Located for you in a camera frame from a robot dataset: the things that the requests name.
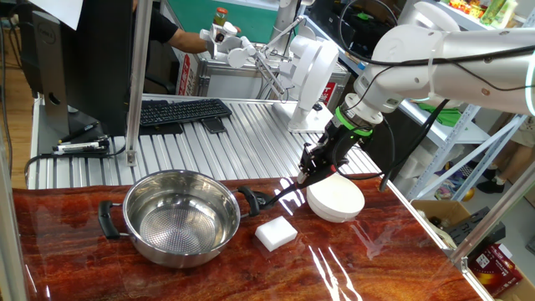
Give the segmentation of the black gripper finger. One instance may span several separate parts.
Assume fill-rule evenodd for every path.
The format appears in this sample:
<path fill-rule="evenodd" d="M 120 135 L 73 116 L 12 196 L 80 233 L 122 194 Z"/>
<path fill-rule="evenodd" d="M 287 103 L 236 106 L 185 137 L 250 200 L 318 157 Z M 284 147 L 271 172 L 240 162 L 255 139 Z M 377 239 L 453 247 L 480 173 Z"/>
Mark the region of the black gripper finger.
<path fill-rule="evenodd" d="M 322 181 L 332 176 L 336 171 L 336 165 L 333 164 L 312 167 L 306 173 L 307 177 L 304 180 L 304 186 L 311 186 L 319 181 Z"/>
<path fill-rule="evenodd" d="M 324 155 L 313 143 L 305 142 L 303 153 L 298 164 L 298 184 L 314 184 L 324 179 Z"/>

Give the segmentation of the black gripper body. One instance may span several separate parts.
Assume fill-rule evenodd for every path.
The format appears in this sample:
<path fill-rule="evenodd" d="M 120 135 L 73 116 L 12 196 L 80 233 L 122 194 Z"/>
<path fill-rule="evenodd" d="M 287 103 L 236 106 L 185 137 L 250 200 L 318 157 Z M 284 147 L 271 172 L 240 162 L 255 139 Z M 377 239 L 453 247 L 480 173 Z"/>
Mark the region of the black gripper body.
<path fill-rule="evenodd" d="M 350 130 L 339 119 L 331 119 L 318 140 L 318 158 L 321 166 L 340 166 L 341 161 L 359 138 L 368 135 L 368 127 Z"/>

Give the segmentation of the person hand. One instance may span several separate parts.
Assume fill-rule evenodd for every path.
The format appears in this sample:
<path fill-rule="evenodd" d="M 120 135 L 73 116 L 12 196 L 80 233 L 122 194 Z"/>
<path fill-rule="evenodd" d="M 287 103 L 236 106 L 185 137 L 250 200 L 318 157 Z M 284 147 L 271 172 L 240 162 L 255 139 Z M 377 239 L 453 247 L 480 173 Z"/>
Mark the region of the person hand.
<path fill-rule="evenodd" d="M 222 33 L 216 33 L 209 36 L 206 41 L 206 49 L 208 53 L 214 58 L 217 56 L 218 47 L 221 45 L 224 40 L 225 35 Z"/>

